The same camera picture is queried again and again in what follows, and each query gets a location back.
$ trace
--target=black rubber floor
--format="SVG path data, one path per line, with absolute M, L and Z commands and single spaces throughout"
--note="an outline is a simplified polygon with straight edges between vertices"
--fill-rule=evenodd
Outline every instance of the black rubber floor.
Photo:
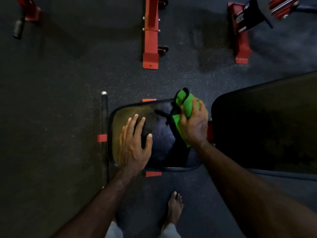
M 1 195 L 4 237 L 50 237 L 104 185 L 100 92 L 109 109 L 164 99 L 188 87 L 207 107 L 239 88 L 317 70 L 317 15 L 294 13 L 270 29 L 249 32 L 248 65 L 234 63 L 226 21 L 228 1 L 169 0 L 159 13 L 159 44 L 169 52 L 158 70 L 142 68 L 143 0 L 35 0 L 39 26 L 2 0 Z M 317 5 L 316 0 L 304 0 Z M 317 183 L 268 177 L 317 211 Z M 177 190 L 182 237 L 242 237 L 204 167 L 161 177 L 140 175 L 118 212 L 125 237 L 156 237 L 168 197 Z

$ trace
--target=green towel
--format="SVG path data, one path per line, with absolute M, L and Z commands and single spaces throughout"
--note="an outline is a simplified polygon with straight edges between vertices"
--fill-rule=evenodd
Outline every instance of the green towel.
M 195 96 L 192 93 L 190 93 L 187 88 L 183 88 L 175 96 L 176 104 L 179 107 L 183 106 L 187 119 L 189 119 L 191 114 L 192 114 L 192 109 L 193 109 L 192 98 L 193 97 L 195 98 Z M 185 138 L 184 138 L 184 136 L 182 134 L 182 131 L 180 129 L 180 117 L 181 117 L 181 115 L 180 114 L 176 114 L 176 115 L 173 115 L 172 117 L 173 117 L 173 120 L 175 122 L 176 128 L 177 128 L 180 136 L 182 137 L 182 139 L 186 143 L 187 147 L 190 147 L 190 144 L 188 144 L 187 140 L 185 140 Z

